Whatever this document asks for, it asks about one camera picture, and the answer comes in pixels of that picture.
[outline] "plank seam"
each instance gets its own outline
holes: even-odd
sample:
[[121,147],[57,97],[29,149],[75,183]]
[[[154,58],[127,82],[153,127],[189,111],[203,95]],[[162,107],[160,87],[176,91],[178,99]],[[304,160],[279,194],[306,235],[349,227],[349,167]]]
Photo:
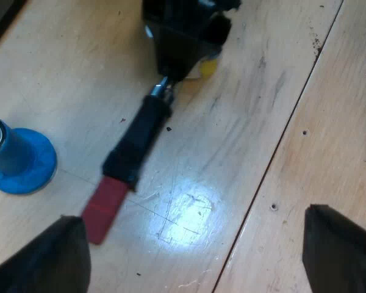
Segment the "plank seam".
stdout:
[[[330,27],[329,27],[329,30],[328,30],[328,33],[327,33],[326,37],[325,37],[325,39],[324,39],[323,46],[321,47],[322,49],[324,48],[324,46],[325,46],[325,44],[326,44],[326,42],[327,42],[327,39],[328,39],[328,37],[329,37],[329,35],[330,35],[331,31],[332,31],[332,28],[333,28],[333,26],[334,26],[334,23],[336,22],[336,19],[337,19],[338,15],[339,15],[340,9],[341,9],[341,8],[342,8],[342,6],[343,6],[343,3],[344,3],[344,0],[342,0],[342,1],[341,1],[340,5],[339,5],[339,8],[338,8],[338,10],[336,11],[335,17],[334,17],[334,19],[333,19],[333,21],[332,21],[332,23],[331,23],[331,25],[330,25]],[[322,54],[322,50],[318,52],[317,58],[315,59],[315,61],[314,61],[314,63],[313,63],[312,68],[310,69],[309,75],[308,75],[308,77],[307,77],[307,79],[306,79],[306,81],[305,81],[305,84],[304,84],[304,86],[303,86],[303,88],[302,88],[301,92],[300,92],[300,95],[298,96],[298,99],[297,99],[297,101],[296,101],[296,103],[295,103],[295,105],[294,105],[294,108],[293,108],[293,110],[292,110],[292,113],[290,114],[289,119],[287,120],[287,123],[286,123],[286,125],[285,125],[285,128],[283,129],[283,132],[282,132],[282,134],[281,134],[281,137],[280,137],[280,138],[279,138],[279,140],[278,140],[278,143],[277,143],[277,145],[276,145],[276,147],[275,147],[275,149],[274,149],[274,152],[273,152],[273,154],[272,154],[272,156],[271,156],[271,159],[270,159],[269,163],[267,164],[266,170],[264,171],[264,174],[263,174],[262,178],[260,179],[259,185],[258,185],[258,187],[257,187],[257,189],[256,189],[256,191],[255,191],[254,197],[253,197],[253,199],[251,200],[251,203],[249,204],[248,210],[247,210],[247,212],[245,213],[245,216],[244,216],[244,218],[243,218],[243,221],[242,221],[242,223],[241,223],[241,225],[240,225],[240,228],[239,228],[239,230],[238,230],[238,232],[237,232],[237,235],[236,235],[236,237],[235,237],[235,239],[234,239],[234,241],[233,241],[232,247],[231,247],[231,249],[229,250],[228,256],[227,256],[227,257],[226,257],[226,259],[225,259],[225,262],[224,262],[224,264],[223,264],[223,266],[222,266],[221,272],[220,272],[220,274],[218,275],[218,278],[217,278],[217,280],[216,280],[216,282],[215,282],[215,284],[214,284],[214,287],[213,287],[212,293],[215,293],[215,291],[217,290],[217,286],[218,286],[218,284],[220,283],[221,276],[223,275],[223,273],[224,273],[224,271],[225,271],[225,268],[226,268],[226,266],[227,266],[227,264],[228,264],[228,261],[229,261],[229,259],[230,259],[231,255],[232,255],[233,249],[235,248],[236,243],[237,243],[237,241],[238,241],[238,239],[239,239],[239,237],[240,237],[240,235],[241,235],[241,232],[242,232],[242,230],[243,230],[244,224],[246,223],[246,220],[247,220],[247,218],[248,218],[248,215],[249,215],[249,213],[250,213],[250,212],[251,212],[251,210],[252,210],[253,204],[254,204],[254,202],[255,202],[255,200],[256,200],[256,197],[257,197],[257,194],[259,193],[260,188],[262,187],[262,184],[263,184],[263,182],[264,182],[264,179],[265,179],[265,177],[266,177],[266,175],[267,175],[267,173],[268,173],[268,170],[270,169],[271,163],[273,162],[273,159],[274,159],[274,157],[275,157],[275,154],[277,153],[278,148],[279,148],[279,146],[280,146],[280,144],[281,144],[281,142],[282,142],[282,139],[284,138],[284,135],[285,135],[285,133],[286,133],[286,130],[287,130],[287,128],[289,127],[290,121],[291,121],[291,119],[292,119],[292,117],[293,117],[293,115],[294,115],[294,113],[295,113],[295,111],[296,111],[296,108],[297,108],[298,104],[300,103],[300,99],[301,99],[302,95],[303,95],[303,94],[304,94],[304,92],[305,92],[306,85],[307,85],[307,83],[309,82],[310,77],[312,76],[312,73],[313,73],[313,71],[314,71],[314,69],[315,69],[315,67],[316,67],[316,64],[317,64],[318,60],[320,59],[321,54]]]

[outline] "red tip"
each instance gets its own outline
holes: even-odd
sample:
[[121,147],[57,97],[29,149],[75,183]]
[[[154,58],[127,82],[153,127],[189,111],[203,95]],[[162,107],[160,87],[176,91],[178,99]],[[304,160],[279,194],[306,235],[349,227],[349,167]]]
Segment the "red tip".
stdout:
[[126,183],[103,176],[81,214],[91,243],[102,243],[128,190]]

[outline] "small hole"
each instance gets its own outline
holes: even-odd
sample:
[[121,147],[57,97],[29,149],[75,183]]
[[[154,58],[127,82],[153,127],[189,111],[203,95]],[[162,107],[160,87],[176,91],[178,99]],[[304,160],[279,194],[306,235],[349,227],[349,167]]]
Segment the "small hole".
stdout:
[[273,203],[270,208],[273,212],[276,212],[278,210],[278,206],[275,203]]

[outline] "black handle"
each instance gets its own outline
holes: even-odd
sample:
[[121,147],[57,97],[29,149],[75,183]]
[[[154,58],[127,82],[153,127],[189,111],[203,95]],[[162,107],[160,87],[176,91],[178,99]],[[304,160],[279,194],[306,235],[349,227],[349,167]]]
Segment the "black handle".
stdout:
[[144,158],[170,116],[171,108],[166,101],[155,95],[146,96],[129,129],[104,162],[103,175],[134,188]]

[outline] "wooden tabletop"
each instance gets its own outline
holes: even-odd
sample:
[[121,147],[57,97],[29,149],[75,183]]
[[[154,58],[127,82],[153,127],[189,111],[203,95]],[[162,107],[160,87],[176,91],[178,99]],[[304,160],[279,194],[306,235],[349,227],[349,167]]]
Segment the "wooden tabletop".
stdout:
[[[45,134],[59,164],[37,193],[0,192],[0,263],[80,214],[160,79],[140,11],[28,0],[1,39],[0,118]],[[91,245],[89,292],[309,292],[308,205],[366,227],[366,0],[244,0],[228,15],[217,72],[179,85],[171,131]]]

